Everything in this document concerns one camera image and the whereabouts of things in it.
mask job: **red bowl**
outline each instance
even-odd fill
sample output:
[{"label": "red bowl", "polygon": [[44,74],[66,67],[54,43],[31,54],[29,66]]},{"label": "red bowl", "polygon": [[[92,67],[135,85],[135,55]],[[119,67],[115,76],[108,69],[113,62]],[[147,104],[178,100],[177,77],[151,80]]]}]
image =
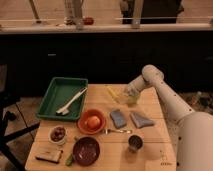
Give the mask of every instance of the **red bowl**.
[{"label": "red bowl", "polygon": [[99,157],[100,147],[92,137],[80,138],[73,147],[73,159],[81,166],[93,164]]},{"label": "red bowl", "polygon": [[[88,125],[88,119],[96,116],[100,123],[99,125],[95,126],[95,127],[90,127]],[[89,109],[85,112],[82,113],[81,118],[78,120],[78,128],[80,129],[80,131],[84,134],[96,134],[98,132],[100,132],[106,125],[106,119],[103,115],[103,113],[97,109]]]},{"label": "red bowl", "polygon": [[84,21],[84,25],[93,25],[94,23],[94,19],[92,17],[85,17],[83,21]]}]

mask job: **table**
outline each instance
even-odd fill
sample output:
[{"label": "table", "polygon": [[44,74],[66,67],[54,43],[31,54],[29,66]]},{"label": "table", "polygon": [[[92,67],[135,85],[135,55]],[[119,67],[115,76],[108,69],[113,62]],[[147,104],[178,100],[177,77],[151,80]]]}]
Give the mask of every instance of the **table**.
[{"label": "table", "polygon": [[[116,92],[123,90],[124,84],[110,85]],[[144,145],[137,153],[128,150],[129,134],[111,133],[92,135],[100,143],[100,156],[91,166],[82,167],[74,163],[71,167],[65,165],[75,143],[74,137],[86,136],[82,134],[75,122],[61,122],[41,120],[35,141],[32,144],[25,169],[28,171],[175,171],[176,158],[171,144],[171,139],[165,124],[164,116],[154,88],[148,88],[141,92],[137,105],[128,107],[117,104],[108,93],[104,84],[89,84],[83,111],[87,109],[101,110],[107,120],[107,127],[113,128],[113,122],[109,116],[110,111],[120,109],[128,123],[125,129],[132,129],[133,134],[143,138]],[[137,111],[142,116],[155,121],[155,126],[137,129],[129,116],[130,111]],[[51,144],[48,141],[49,130],[56,125],[64,125],[68,138],[62,147]],[[35,159],[36,150],[40,147],[63,149],[63,155],[59,164]]]}]

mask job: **cabinet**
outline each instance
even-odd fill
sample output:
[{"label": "cabinet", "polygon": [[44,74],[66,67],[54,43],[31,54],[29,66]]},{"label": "cabinet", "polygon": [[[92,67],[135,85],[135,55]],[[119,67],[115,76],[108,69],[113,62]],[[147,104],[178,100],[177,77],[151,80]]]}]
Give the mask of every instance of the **cabinet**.
[{"label": "cabinet", "polygon": [[212,31],[0,35],[0,63],[22,96],[44,95],[52,77],[128,83],[156,65],[176,91],[212,91]]}]

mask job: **green plastic tray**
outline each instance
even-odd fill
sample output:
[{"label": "green plastic tray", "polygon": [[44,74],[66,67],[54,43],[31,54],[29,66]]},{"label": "green plastic tray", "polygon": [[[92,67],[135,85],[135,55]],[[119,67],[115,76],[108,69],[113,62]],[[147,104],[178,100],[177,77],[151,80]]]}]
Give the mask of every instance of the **green plastic tray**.
[{"label": "green plastic tray", "polygon": [[48,120],[76,121],[80,118],[85,94],[82,94],[69,107],[69,113],[61,116],[56,111],[65,105],[78,91],[87,87],[88,80],[81,78],[54,77],[45,93],[37,112],[37,117]]}]

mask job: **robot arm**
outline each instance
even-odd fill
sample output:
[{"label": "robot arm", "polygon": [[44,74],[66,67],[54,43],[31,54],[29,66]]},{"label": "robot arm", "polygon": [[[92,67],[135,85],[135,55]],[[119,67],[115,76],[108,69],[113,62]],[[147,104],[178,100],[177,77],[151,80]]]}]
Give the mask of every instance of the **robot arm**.
[{"label": "robot arm", "polygon": [[124,92],[136,96],[147,87],[156,89],[180,128],[177,171],[213,171],[213,117],[192,109],[163,78],[163,73],[155,66],[146,65],[142,74],[130,82]]}]

